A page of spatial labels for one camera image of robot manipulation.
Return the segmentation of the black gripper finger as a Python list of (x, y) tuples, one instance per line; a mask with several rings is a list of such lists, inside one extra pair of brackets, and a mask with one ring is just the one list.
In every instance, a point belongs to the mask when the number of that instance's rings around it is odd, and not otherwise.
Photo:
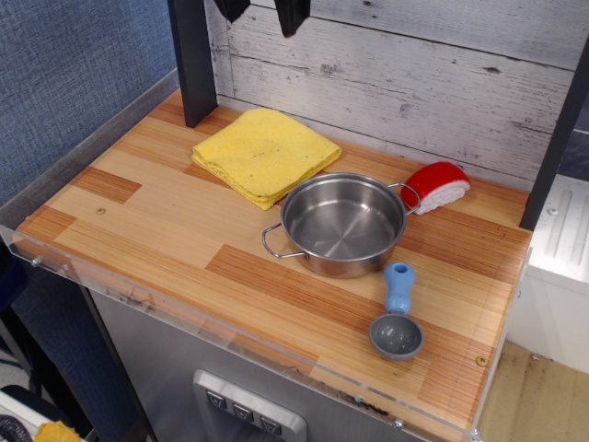
[(292, 37), (310, 17), (310, 0), (275, 0), (275, 8), (285, 38)]
[(230, 23), (235, 22), (250, 5), (249, 0), (215, 0), (220, 13)]

